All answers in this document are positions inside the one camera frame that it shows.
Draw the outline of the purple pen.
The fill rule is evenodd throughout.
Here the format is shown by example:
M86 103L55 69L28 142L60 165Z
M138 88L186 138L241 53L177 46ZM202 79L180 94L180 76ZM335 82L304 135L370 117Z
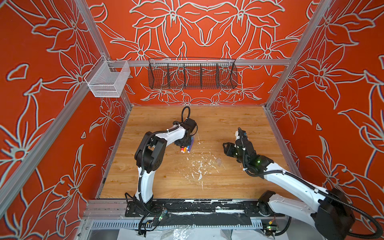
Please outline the purple pen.
M187 148L187 152L190 153L191 150L192 150L192 147L193 147L193 144L194 144L194 141L195 141L195 137L192 137L191 138L191 143L189 144L188 148Z

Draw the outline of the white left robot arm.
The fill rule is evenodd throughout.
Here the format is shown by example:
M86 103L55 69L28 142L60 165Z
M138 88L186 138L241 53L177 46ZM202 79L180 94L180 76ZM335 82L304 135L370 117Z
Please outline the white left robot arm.
M174 144L180 148L189 147L192 138L198 131L198 125L191 119L191 108L184 107L181 120L174 121L171 128L164 131L147 132L136 153L135 160L138 167L138 187L132 202L139 215L156 215L163 211L161 206L153 206L153 184L155 173L161 166L166 148Z

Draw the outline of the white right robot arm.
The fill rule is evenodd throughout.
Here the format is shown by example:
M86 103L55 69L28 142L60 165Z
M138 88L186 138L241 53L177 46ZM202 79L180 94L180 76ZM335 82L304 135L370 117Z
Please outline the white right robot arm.
M381 224L366 212L347 202L344 193L333 188L327 190L314 185L285 170L272 159L257 154L247 133L238 129L234 143L223 143L224 154L233 157L243 165L250 177L261 178L288 191L296 200L266 191L258 200L258 210L262 216L283 214L300 220L315 228L326 240L344 240L354 237L363 240L379 239L384 231ZM352 233L355 213L367 218L376 228L371 234Z

